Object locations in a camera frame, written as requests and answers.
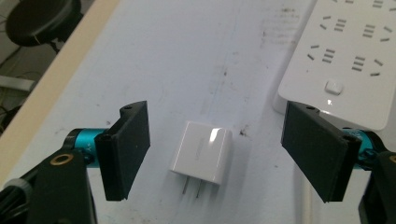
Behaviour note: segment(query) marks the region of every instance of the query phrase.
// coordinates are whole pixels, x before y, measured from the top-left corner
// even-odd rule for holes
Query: metal prong
[[[199,191],[201,189],[201,185],[202,185],[202,180],[199,181],[198,192],[197,192],[197,197],[196,198],[199,197]]]
[[[189,181],[190,181],[190,176],[188,175],[186,178],[186,183],[184,184],[183,194],[186,193],[186,189],[187,189],[187,186],[189,185]]]

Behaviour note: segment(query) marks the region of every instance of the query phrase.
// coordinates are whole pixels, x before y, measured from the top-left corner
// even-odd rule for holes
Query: black chair
[[[65,42],[82,18],[79,0],[23,0],[7,18],[8,38],[17,45],[32,47]]]

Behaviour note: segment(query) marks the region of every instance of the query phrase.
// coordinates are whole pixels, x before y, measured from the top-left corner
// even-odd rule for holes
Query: table surface
[[[277,86],[315,0],[95,0],[0,139],[0,183],[60,148],[75,128],[108,128],[147,100],[151,147],[128,200],[107,202],[89,169],[99,223],[359,223],[367,173],[345,202],[304,188],[280,145]],[[168,171],[185,122],[233,132],[223,185]]]

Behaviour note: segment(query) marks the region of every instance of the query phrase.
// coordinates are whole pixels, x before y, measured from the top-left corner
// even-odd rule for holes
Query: blue anodized part
[[[88,163],[89,168],[98,168],[99,160],[96,153],[95,137],[106,129],[83,129],[75,142],[75,150],[80,151]]]
[[[356,129],[343,129],[343,132],[354,135],[361,140],[361,148],[359,149],[358,160],[355,168],[360,167],[364,170],[371,170],[378,152],[373,147],[373,143],[369,136],[367,136],[364,131]]]

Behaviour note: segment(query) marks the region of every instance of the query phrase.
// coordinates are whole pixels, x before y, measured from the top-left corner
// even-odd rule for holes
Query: outlet socket
[[[396,86],[396,1],[318,0],[283,76],[287,100],[374,131],[386,127]]]

